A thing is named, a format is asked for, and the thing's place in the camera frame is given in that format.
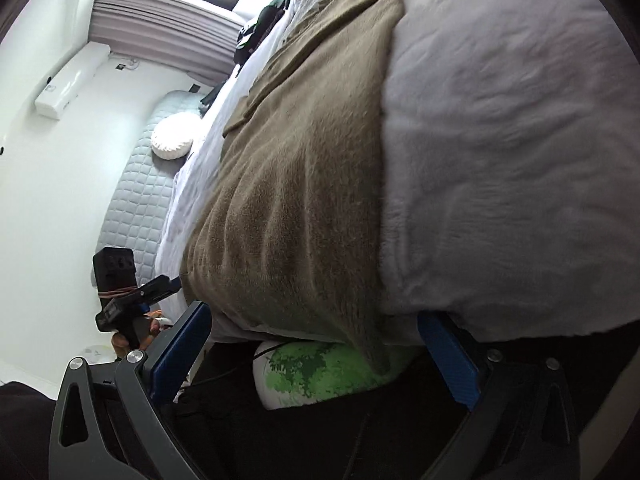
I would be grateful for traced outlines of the person's left hand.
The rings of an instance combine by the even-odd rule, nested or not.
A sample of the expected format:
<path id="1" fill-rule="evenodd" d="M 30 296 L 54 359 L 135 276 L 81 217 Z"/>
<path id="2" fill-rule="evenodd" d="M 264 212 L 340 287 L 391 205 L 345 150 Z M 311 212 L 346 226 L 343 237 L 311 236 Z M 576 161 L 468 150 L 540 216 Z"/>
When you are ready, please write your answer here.
<path id="1" fill-rule="evenodd" d="M 152 344 L 155 337 L 162 331 L 162 326 L 158 320 L 163 316 L 161 310 L 155 310 L 145 315 L 145 321 L 142 324 L 143 328 L 146 328 L 146 333 L 143 337 L 139 338 L 139 350 L 145 351 L 150 344 Z M 111 344 L 116 354 L 116 359 L 125 359 L 127 354 L 131 351 L 129 341 L 121 333 L 114 333 L 111 339 Z"/>

